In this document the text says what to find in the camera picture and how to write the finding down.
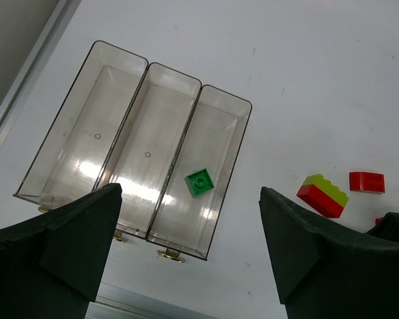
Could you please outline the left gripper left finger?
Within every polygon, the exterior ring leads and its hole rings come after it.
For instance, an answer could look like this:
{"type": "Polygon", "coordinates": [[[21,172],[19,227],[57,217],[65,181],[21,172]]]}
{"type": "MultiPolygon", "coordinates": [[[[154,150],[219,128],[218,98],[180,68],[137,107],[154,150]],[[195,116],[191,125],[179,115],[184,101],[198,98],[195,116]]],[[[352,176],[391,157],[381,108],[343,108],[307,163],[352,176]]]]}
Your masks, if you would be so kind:
{"type": "Polygon", "coordinates": [[[84,318],[94,302],[122,204],[111,183],[0,229],[0,318],[84,318]]]}

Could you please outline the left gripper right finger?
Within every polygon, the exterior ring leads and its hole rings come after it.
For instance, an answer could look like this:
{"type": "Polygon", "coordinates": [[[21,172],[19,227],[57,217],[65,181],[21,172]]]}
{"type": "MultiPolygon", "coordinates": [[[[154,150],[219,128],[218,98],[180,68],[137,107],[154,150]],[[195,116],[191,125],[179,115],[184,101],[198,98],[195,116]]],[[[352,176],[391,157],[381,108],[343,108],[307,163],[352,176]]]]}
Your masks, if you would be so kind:
{"type": "Polygon", "coordinates": [[[289,318],[399,318],[399,243],[349,229],[268,187],[259,207],[289,318]]]}

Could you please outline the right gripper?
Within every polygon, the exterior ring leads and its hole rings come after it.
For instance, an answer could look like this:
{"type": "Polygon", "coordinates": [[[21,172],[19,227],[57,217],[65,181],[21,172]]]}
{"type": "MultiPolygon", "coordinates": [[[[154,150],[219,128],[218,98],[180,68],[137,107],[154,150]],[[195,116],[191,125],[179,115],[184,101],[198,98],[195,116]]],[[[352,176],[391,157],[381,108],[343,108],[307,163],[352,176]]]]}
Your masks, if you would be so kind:
{"type": "MultiPolygon", "coordinates": [[[[399,213],[389,212],[383,217],[389,216],[399,216],[399,213]]],[[[371,228],[371,230],[367,231],[366,233],[376,238],[399,243],[399,223],[386,224],[385,222],[382,222],[377,226],[375,225],[373,228],[371,228]]]]}

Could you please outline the green square lego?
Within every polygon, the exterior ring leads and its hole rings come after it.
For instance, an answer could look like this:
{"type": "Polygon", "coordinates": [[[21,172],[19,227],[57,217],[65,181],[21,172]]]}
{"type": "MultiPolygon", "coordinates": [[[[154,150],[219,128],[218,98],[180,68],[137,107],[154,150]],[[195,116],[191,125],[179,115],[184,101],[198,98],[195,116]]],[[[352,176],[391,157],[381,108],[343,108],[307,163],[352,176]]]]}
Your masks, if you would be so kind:
{"type": "Polygon", "coordinates": [[[192,196],[197,197],[215,188],[207,169],[201,169],[185,176],[187,187],[192,196]]]}

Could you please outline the red curved lego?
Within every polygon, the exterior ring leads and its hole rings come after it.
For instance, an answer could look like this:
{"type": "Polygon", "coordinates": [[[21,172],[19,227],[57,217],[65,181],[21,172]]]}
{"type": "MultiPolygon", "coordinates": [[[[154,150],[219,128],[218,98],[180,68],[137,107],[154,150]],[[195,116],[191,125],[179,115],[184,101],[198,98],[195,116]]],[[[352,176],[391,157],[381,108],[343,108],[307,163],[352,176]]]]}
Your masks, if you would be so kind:
{"type": "Polygon", "coordinates": [[[352,171],[349,173],[351,191],[385,193],[385,178],[381,173],[352,171]]]}

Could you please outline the red and lime lego stack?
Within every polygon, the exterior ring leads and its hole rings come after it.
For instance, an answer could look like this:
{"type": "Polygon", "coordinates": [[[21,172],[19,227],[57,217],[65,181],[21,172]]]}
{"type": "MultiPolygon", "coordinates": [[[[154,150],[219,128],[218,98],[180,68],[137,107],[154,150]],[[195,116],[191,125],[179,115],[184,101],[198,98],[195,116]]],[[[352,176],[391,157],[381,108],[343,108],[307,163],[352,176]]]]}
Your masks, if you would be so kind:
{"type": "Polygon", "coordinates": [[[345,192],[325,179],[322,174],[306,177],[297,192],[297,197],[329,219],[340,218],[349,200],[345,192]]]}

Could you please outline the clear container left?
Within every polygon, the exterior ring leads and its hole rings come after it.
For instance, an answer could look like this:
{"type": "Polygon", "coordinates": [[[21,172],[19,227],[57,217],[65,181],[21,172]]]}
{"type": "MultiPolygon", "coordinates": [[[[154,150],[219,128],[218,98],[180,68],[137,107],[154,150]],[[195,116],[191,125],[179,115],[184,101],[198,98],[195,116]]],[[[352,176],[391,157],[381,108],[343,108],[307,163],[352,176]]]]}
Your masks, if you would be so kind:
{"type": "Polygon", "coordinates": [[[94,42],[15,197],[55,209],[90,193],[147,66],[94,42]]]}

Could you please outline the clear container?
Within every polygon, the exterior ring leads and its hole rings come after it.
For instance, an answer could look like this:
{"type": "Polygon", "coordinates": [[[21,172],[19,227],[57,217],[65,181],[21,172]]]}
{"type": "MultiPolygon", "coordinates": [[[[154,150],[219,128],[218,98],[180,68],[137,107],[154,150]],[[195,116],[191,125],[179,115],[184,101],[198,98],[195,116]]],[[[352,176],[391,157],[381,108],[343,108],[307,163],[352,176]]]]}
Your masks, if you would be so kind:
{"type": "Polygon", "coordinates": [[[146,237],[200,88],[190,75],[148,66],[96,182],[122,188],[119,231],[146,237]]]}
{"type": "Polygon", "coordinates": [[[90,193],[147,66],[94,42],[15,197],[55,209],[90,193]]]}
{"type": "Polygon", "coordinates": [[[206,84],[147,240],[206,260],[251,115],[250,101],[206,84]],[[207,169],[215,188],[191,195],[185,176],[207,169]]]}

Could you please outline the clear container right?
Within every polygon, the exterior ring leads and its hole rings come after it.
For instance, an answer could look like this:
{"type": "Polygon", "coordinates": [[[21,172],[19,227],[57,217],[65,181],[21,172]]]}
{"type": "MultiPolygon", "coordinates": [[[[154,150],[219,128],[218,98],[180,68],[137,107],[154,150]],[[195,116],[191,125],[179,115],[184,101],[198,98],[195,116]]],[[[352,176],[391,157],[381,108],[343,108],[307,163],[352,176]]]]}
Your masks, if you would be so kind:
{"type": "Polygon", "coordinates": [[[251,115],[250,101],[206,84],[147,240],[206,260],[251,115]],[[207,169],[215,188],[191,195],[185,176],[207,169]]]}

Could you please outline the clear container middle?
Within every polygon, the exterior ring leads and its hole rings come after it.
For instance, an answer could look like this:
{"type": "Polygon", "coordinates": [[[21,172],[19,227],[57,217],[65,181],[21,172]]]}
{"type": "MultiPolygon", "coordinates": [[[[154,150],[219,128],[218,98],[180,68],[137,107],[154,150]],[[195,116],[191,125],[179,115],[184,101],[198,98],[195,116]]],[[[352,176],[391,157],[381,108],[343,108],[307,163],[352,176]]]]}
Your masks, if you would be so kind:
{"type": "Polygon", "coordinates": [[[190,75],[148,66],[96,182],[122,188],[119,231],[146,237],[200,88],[190,75]]]}

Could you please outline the aluminium rail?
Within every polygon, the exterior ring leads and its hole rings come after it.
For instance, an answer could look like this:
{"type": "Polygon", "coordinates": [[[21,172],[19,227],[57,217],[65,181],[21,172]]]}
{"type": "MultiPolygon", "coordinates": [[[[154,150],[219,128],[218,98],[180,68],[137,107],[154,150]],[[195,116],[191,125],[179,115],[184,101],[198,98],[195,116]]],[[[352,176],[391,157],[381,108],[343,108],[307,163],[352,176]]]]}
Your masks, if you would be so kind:
{"type": "Polygon", "coordinates": [[[0,1],[0,147],[79,1],[0,1]]]}

